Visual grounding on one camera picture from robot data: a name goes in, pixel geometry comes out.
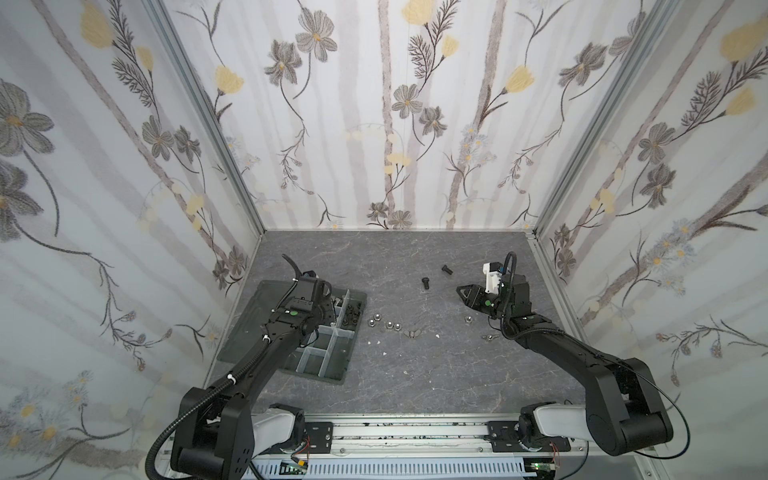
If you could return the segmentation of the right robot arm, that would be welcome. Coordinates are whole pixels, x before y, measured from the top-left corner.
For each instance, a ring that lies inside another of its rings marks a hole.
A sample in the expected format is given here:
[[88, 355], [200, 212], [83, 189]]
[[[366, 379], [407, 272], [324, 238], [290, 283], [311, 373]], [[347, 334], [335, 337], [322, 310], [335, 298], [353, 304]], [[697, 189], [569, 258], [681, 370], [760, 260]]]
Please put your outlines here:
[[472, 284], [456, 291], [467, 307], [499, 321], [505, 339], [550, 360], [584, 389], [582, 405], [543, 402], [522, 408], [517, 436], [524, 445], [562, 437], [591, 441], [618, 456], [673, 439], [672, 422], [648, 366], [596, 350], [534, 312], [522, 275], [502, 276], [491, 291]]

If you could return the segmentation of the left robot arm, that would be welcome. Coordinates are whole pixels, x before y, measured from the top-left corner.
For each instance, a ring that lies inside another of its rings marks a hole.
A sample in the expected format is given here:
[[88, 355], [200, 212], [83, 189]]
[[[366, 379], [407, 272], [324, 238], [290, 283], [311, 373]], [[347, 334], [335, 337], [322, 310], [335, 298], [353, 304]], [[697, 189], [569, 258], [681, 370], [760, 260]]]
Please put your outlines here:
[[258, 447], [252, 420], [255, 400], [288, 356], [334, 312], [331, 284], [312, 271], [295, 278], [262, 326], [262, 336], [224, 376], [182, 397], [176, 419], [148, 450], [144, 471], [163, 479], [156, 460], [173, 441], [171, 468], [186, 479], [240, 479]]

